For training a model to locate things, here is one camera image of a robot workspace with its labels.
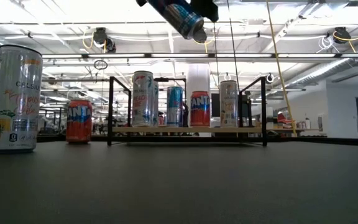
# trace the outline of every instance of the can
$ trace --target can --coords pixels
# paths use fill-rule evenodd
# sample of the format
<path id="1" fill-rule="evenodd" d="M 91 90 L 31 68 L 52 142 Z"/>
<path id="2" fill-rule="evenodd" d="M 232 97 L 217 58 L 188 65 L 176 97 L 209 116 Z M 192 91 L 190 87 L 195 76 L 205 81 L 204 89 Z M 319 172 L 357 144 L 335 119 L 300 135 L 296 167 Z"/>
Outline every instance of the can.
<path id="1" fill-rule="evenodd" d="M 167 88 L 167 126 L 182 127 L 183 89 L 179 86 Z"/>
<path id="2" fill-rule="evenodd" d="M 191 94 L 191 127 L 210 127 L 210 100 L 207 91 L 194 91 Z"/>
<path id="3" fill-rule="evenodd" d="M 0 152 L 30 152 L 37 145 L 42 55 L 0 46 Z"/>
<path id="4" fill-rule="evenodd" d="M 238 89 L 236 81 L 223 81 L 220 86 L 221 127 L 238 127 Z"/>
<path id="5" fill-rule="evenodd" d="M 158 82 L 153 81 L 153 127 L 158 127 Z"/>
<path id="6" fill-rule="evenodd" d="M 87 143 L 91 140 L 92 104 L 89 100 L 71 100 L 67 110 L 66 141 Z"/>
<path id="7" fill-rule="evenodd" d="M 191 39 L 204 26 L 202 16 L 185 0 L 147 0 L 185 39 Z"/>
<path id="8" fill-rule="evenodd" d="M 133 76 L 132 126 L 153 126 L 153 73 L 137 71 Z"/>

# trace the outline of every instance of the silver can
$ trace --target silver can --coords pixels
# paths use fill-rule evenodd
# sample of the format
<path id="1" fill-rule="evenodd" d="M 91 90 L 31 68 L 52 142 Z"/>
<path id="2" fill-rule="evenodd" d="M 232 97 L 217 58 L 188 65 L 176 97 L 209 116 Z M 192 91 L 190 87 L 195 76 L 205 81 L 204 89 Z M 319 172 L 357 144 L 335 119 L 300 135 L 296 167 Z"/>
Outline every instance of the silver can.
<path id="1" fill-rule="evenodd" d="M 132 126 L 153 126 L 153 73 L 137 71 L 133 76 Z"/>
<path id="2" fill-rule="evenodd" d="M 238 89 L 236 81 L 223 81 L 220 86 L 221 127 L 238 127 Z"/>
<path id="3" fill-rule="evenodd" d="M 153 127 L 158 127 L 158 82 L 153 82 Z"/>
<path id="4" fill-rule="evenodd" d="M 32 151 L 37 144 L 42 55 L 0 47 L 0 152 Z"/>

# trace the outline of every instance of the rope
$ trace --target rope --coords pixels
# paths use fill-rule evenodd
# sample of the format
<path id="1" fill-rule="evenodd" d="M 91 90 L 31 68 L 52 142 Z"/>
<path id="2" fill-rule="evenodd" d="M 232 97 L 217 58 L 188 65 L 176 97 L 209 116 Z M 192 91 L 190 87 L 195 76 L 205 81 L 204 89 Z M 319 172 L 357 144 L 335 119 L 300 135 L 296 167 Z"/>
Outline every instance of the rope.
<path id="1" fill-rule="evenodd" d="M 280 75 L 280 81 L 281 81 L 281 86 L 282 86 L 283 92 L 284 92 L 285 102 L 287 103 L 288 113 L 290 114 L 290 119 L 291 119 L 291 124 L 292 124 L 292 131 L 293 131 L 294 136 L 296 137 L 295 122 L 294 122 L 294 120 L 292 118 L 291 106 L 290 106 L 290 102 L 288 101 L 287 92 L 285 91 L 284 78 L 283 78 L 283 75 L 281 73 L 280 62 L 278 61 L 277 45 L 276 45 L 276 41 L 275 41 L 275 38 L 274 38 L 272 17 L 270 16 L 269 0 L 266 0 L 266 5 L 267 5 L 268 20 L 269 20 L 269 23 L 270 23 L 270 31 L 272 32 L 272 40 L 273 40 L 273 46 L 274 46 L 274 53 L 275 53 L 275 56 L 276 56 L 278 74 Z"/>

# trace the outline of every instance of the soda can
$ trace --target soda can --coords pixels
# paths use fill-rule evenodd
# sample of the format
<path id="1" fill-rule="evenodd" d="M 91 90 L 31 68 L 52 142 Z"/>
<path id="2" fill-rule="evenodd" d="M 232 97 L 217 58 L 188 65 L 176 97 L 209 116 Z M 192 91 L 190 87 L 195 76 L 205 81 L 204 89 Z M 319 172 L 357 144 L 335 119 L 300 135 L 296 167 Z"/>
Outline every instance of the soda can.
<path id="1" fill-rule="evenodd" d="M 0 46 L 0 152 L 29 152 L 37 145 L 42 55 Z"/>
<path id="2" fill-rule="evenodd" d="M 137 71 L 133 76 L 132 126 L 153 126 L 153 73 Z"/>
<path id="3" fill-rule="evenodd" d="M 185 0 L 147 0 L 185 39 L 204 26 L 204 19 Z"/>
<path id="4" fill-rule="evenodd" d="M 158 82 L 153 82 L 153 127 L 158 127 Z"/>
<path id="5" fill-rule="evenodd" d="M 92 104 L 89 100 L 71 100 L 67 111 L 67 142 L 88 143 L 92 132 Z"/>
<path id="6" fill-rule="evenodd" d="M 183 122 L 183 89 L 179 86 L 167 88 L 167 126 L 181 127 Z"/>
<path id="7" fill-rule="evenodd" d="M 221 94 L 221 127 L 238 127 L 238 89 L 236 81 L 223 81 L 220 86 Z"/>
<path id="8" fill-rule="evenodd" d="M 210 100 L 207 91 L 194 91 L 191 94 L 191 127 L 210 127 Z"/>

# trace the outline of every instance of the wall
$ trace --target wall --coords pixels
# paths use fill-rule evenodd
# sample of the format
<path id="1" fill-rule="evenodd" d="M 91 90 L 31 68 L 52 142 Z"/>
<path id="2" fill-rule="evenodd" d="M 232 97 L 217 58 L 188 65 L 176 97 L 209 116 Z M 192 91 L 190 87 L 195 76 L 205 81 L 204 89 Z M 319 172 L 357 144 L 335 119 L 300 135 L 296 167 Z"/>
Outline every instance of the wall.
<path id="1" fill-rule="evenodd" d="M 357 105 L 358 82 L 331 83 L 327 82 L 329 137 L 358 138 Z"/>
<path id="2" fill-rule="evenodd" d="M 323 135 L 328 131 L 328 105 L 326 96 L 326 82 L 321 81 L 316 86 L 306 86 L 306 91 L 289 92 L 288 100 L 295 121 L 304 121 L 309 118 L 311 128 L 318 129 L 318 116 L 323 116 L 323 131 L 306 131 L 301 135 Z M 268 101 L 273 109 L 287 107 L 285 100 Z"/>

